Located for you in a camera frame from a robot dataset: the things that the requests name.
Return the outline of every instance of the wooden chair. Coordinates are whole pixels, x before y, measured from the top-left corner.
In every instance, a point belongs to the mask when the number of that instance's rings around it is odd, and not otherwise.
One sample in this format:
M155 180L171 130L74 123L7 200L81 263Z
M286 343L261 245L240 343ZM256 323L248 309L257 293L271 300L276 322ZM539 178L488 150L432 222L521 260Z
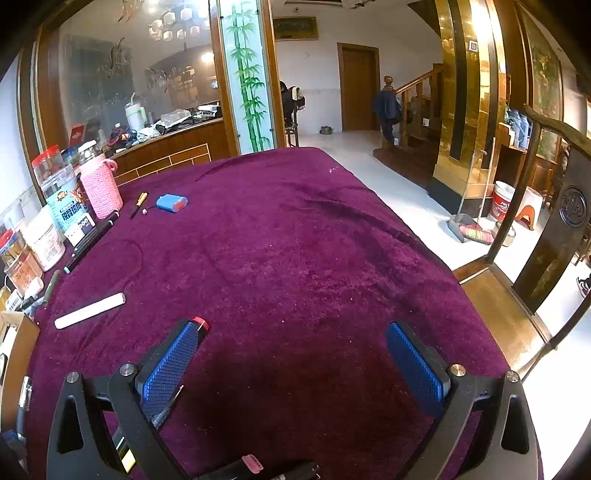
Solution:
M489 252L454 273L482 316L510 367L523 377L577 325L591 304L588 295L568 322L552 336L536 315L581 244L591 218L591 141L563 122L546 118L525 105L534 122L530 147L515 194ZM495 265L495 258L518 213L527 184L534 174L542 129L571 145L559 201L515 283Z

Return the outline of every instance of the staircase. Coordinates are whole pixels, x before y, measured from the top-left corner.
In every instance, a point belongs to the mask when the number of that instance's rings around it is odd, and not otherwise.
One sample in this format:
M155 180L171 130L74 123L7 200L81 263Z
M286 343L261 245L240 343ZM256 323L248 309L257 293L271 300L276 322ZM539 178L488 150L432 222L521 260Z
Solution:
M427 81L429 95L423 93ZM374 150L374 157L381 163L424 189L439 154L442 92L442 64L433 64L433 70L396 89L396 94L402 95L400 145L394 146L382 137L382 148Z

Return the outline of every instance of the blue battery pack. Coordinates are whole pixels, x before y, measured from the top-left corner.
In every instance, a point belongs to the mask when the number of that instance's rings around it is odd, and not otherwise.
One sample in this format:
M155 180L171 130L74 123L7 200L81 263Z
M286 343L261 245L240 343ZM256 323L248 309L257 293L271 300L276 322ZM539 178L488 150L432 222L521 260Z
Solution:
M171 195L167 193L166 195L162 195L158 201L156 201L156 207L167 210L169 212L176 213L179 210L182 210L187 206L189 200L186 197L181 197L179 195Z

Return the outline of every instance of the yellow object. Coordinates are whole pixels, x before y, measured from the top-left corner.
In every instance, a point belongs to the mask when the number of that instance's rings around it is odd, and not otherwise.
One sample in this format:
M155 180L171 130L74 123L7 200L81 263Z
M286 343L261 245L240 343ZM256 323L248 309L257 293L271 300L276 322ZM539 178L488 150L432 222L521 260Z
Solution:
M138 203L136 203L135 205L140 207L142 205L142 203L144 203L146 198L148 198L148 192L143 192L142 195L139 196Z
M127 453L125 454L125 456L121 459L121 463L123 463L123 468L125 468L125 471L127 473L129 473L129 471L134 467L135 465L135 457L134 454L131 453L131 450L127 450Z

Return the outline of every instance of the picture frame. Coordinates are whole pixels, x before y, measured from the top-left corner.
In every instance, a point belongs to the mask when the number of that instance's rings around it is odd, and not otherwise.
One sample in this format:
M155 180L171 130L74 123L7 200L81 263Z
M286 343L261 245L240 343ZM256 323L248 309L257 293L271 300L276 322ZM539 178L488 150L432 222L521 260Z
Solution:
M316 17L277 17L273 19L275 41L318 40Z

